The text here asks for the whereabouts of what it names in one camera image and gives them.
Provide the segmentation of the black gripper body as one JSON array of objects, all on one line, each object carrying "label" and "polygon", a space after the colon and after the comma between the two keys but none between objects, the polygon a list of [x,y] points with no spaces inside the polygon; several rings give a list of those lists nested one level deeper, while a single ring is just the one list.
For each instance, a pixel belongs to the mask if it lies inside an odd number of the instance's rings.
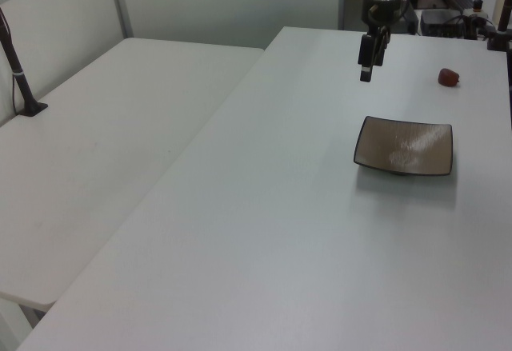
[{"label": "black gripper body", "polygon": [[402,16],[402,0],[362,0],[362,21],[368,27],[391,26]]}]

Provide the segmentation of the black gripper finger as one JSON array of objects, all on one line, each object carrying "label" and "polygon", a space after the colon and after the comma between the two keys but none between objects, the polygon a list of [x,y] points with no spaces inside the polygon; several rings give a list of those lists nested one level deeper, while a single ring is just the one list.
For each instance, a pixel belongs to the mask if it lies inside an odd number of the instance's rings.
[{"label": "black gripper finger", "polygon": [[386,48],[390,42],[390,28],[388,26],[379,29],[376,38],[375,54],[373,59],[374,66],[382,66]]},{"label": "black gripper finger", "polygon": [[361,38],[361,44],[358,55],[358,64],[361,66],[360,81],[370,82],[373,71],[373,60],[375,50],[375,38],[364,34]]}]

